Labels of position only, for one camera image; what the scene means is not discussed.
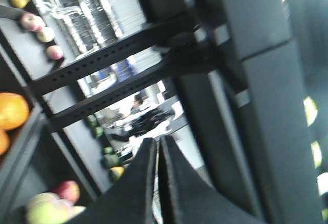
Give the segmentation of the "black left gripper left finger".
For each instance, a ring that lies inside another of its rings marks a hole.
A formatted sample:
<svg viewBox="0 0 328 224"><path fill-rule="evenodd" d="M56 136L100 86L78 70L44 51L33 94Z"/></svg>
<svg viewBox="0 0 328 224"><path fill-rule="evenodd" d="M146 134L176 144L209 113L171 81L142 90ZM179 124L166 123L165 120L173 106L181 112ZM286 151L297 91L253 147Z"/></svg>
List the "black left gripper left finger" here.
<svg viewBox="0 0 328 224"><path fill-rule="evenodd" d="M153 223L157 145L145 138L118 181L67 223Z"/></svg>

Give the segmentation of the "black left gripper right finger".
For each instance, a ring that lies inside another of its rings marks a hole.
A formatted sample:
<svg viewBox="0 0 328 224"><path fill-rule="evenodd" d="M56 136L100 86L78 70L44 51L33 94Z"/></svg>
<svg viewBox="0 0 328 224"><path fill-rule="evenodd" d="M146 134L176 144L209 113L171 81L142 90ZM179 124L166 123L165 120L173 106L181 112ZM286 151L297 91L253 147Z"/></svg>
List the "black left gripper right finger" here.
<svg viewBox="0 0 328 224"><path fill-rule="evenodd" d="M261 222L212 189L169 135L160 138L158 190L164 223Z"/></svg>

